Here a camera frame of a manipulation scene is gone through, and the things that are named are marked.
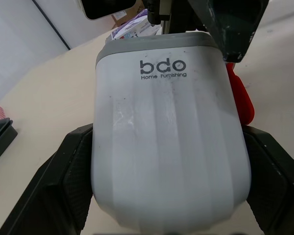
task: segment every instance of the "black tray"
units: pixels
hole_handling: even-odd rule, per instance
[[[18,135],[9,118],[0,120],[0,156]]]

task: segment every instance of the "white wall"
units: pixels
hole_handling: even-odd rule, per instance
[[[30,68],[65,51],[30,0],[0,0],[0,99]]]
[[[112,29],[111,16],[91,21],[74,0],[36,0],[70,48],[81,45]]]

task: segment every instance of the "beige table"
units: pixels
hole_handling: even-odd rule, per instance
[[[93,122],[95,61],[106,37],[34,68],[0,102],[19,133],[0,157],[0,227],[65,135]],[[294,157],[294,18],[260,28],[235,70],[255,106],[252,126],[270,132]],[[246,203],[209,233],[237,231],[261,234]],[[120,228],[92,200],[82,234],[107,232],[130,230]]]

